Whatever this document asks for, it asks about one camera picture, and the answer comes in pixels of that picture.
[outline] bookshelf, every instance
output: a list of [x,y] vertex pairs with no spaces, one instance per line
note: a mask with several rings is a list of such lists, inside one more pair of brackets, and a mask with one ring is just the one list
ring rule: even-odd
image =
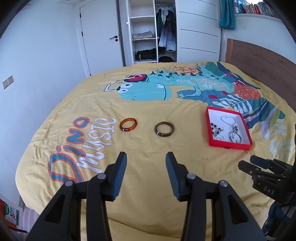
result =
[[274,17],[270,17],[270,16],[266,16],[266,15],[260,15],[260,14],[251,14],[251,13],[239,13],[239,14],[235,14],[235,17],[254,17],[254,18],[265,18],[265,19],[269,19],[269,20],[273,20],[279,23],[282,23],[282,21],[279,18],[274,18]]

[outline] orange flower print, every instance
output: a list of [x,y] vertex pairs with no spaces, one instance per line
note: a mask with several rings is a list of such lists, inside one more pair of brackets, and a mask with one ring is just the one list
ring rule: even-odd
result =
[[253,87],[245,85],[235,85],[233,94],[237,94],[239,97],[245,100],[258,100],[261,97],[257,90],[255,90]]
[[181,66],[181,67],[174,66],[172,71],[177,72],[178,74],[190,74],[190,73],[193,73],[195,75],[198,75],[198,73],[199,73],[196,66]]

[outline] door frame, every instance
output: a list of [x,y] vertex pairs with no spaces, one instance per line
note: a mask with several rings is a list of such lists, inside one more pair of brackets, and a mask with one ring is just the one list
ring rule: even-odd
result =
[[[86,56],[86,51],[85,51],[85,46],[84,46],[84,40],[82,37],[82,23],[81,23],[81,18],[80,18],[80,9],[93,2],[96,0],[85,0],[82,3],[79,3],[77,5],[74,6],[74,18],[75,18],[75,28],[76,28],[76,35],[77,35],[77,40],[78,40],[78,47],[79,47],[79,52],[80,52],[80,56],[81,56],[81,61],[82,61],[82,65],[83,65],[83,69],[84,69],[84,73],[86,77],[90,77],[91,73],[90,73],[90,69],[89,69],[89,64],[87,62],[87,56]],[[116,6],[116,17],[117,17],[117,28],[118,28],[118,35],[119,35],[119,42],[120,42],[120,49],[121,49],[121,61],[122,61],[122,65],[125,66],[125,56],[124,56],[124,49],[123,49],[123,39],[122,39],[122,30],[121,30],[121,24],[120,24],[120,12],[118,9],[119,6],[119,1],[118,0],[114,0],[115,1],[115,6]]]

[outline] bed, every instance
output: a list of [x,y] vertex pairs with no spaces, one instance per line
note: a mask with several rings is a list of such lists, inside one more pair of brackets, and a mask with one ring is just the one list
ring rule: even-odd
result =
[[[208,105],[241,112],[253,147],[209,146]],[[138,126],[121,131],[119,123],[130,117]],[[254,190],[237,164],[251,155],[292,164],[295,119],[284,99],[231,64],[135,64],[85,79],[56,106],[28,145],[16,184],[25,204],[41,213],[66,180],[87,181],[124,151],[121,191],[107,203],[113,240],[179,240],[186,203],[176,200],[166,171],[165,154],[173,151],[203,180],[227,180],[262,226],[273,200]],[[161,121],[175,126],[171,136],[155,134]],[[81,232],[86,240],[85,203]],[[209,203],[206,236],[211,239]]]

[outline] wardrobe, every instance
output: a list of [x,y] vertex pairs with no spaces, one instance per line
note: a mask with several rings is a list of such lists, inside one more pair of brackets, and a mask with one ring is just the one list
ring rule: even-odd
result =
[[[127,54],[131,55],[132,64],[158,63],[162,56],[180,63],[219,60],[219,0],[126,0],[126,9],[131,50]],[[157,32],[159,9],[174,12],[170,13],[170,20],[176,19],[173,24],[176,28],[175,51],[158,47],[161,40],[161,34]]]

